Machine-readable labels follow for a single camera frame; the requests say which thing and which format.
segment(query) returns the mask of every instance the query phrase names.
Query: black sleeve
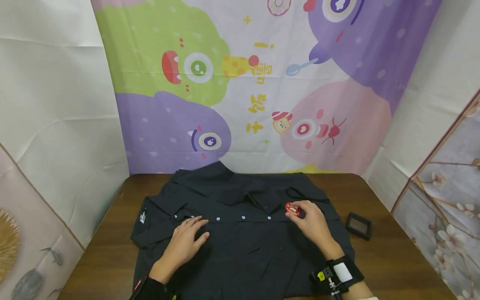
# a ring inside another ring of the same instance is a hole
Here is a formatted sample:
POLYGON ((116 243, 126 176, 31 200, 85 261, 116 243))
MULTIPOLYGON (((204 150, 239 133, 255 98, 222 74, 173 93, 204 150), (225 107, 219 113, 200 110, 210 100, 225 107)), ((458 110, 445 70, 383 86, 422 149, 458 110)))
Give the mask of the black sleeve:
POLYGON ((130 300, 173 300, 175 294, 163 283, 145 277, 133 291, 130 300))

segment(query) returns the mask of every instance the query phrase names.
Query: cartoon character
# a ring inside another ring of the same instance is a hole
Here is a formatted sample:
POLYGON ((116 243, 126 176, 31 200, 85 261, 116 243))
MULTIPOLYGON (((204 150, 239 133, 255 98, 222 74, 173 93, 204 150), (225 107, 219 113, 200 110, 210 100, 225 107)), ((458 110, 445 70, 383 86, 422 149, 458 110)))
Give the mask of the cartoon character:
POLYGON ((169 92, 116 98, 131 174, 197 169, 230 149, 230 129, 211 108, 169 92))
POLYGON ((105 5, 96 19, 116 93, 168 91, 212 106, 225 96, 231 77, 259 63, 255 55, 231 57, 208 15, 181 0, 105 5))
POLYGON ((268 11, 274 16, 281 16, 286 13, 292 0, 267 0, 268 11))
POLYGON ((309 0, 310 28, 318 43, 293 76, 332 58, 350 77, 395 111, 441 0, 309 0))
POLYGON ((292 114, 284 111, 274 111, 272 112, 273 118, 273 128, 276 132, 282 134, 292 126, 290 120, 292 119, 292 114))
POLYGON ((283 150, 316 169, 363 173, 391 122, 388 102, 352 79, 328 83, 291 110, 283 150))

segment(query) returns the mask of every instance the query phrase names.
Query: purple cartoon monster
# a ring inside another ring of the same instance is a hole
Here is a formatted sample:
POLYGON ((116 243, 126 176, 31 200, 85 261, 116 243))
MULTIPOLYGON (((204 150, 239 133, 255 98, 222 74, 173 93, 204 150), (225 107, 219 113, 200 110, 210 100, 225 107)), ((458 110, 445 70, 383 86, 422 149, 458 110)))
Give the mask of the purple cartoon monster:
POLYGON ((131 174, 201 168, 230 148, 227 123, 209 107, 169 92, 116 97, 131 174))
POLYGON ((318 43, 293 76, 330 58, 350 77, 388 101, 393 113, 442 0, 309 0, 310 28, 318 43))

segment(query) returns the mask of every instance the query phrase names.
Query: human hand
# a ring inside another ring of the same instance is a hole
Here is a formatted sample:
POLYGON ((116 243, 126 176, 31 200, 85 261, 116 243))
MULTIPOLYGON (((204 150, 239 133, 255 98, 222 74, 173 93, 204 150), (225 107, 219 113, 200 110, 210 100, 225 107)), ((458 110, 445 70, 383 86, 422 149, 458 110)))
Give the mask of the human hand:
POLYGON ((205 232, 195 240, 197 231, 207 223, 208 220, 202 220, 202 216, 197 216, 186 219, 177 226, 162 257, 154 263, 148 276, 167 284, 175 271, 192 259, 207 241, 210 236, 209 232, 205 232))
POLYGON ((287 212, 285 215, 298 226, 309 240, 317 245, 327 259, 343 256, 341 247, 332 237, 325 216, 317 205, 309 200, 303 200, 292 202, 291 206, 303 209, 306 214, 305 218, 300 219, 291 212, 287 212))

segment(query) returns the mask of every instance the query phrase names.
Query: wooden table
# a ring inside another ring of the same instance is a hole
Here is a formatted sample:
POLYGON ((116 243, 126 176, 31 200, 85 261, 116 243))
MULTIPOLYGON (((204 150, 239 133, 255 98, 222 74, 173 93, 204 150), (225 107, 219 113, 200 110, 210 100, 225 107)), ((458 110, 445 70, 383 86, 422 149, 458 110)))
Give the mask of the wooden table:
MULTIPOLYGON (((455 299, 361 177, 309 177, 326 192, 344 222, 352 211, 373 222, 370 241, 351 236, 351 242, 356 264, 380 300, 455 299)), ((130 233, 144 197, 158 194, 168 179, 169 175, 134 175, 124 182, 59 299, 129 298, 138 253, 130 233)))

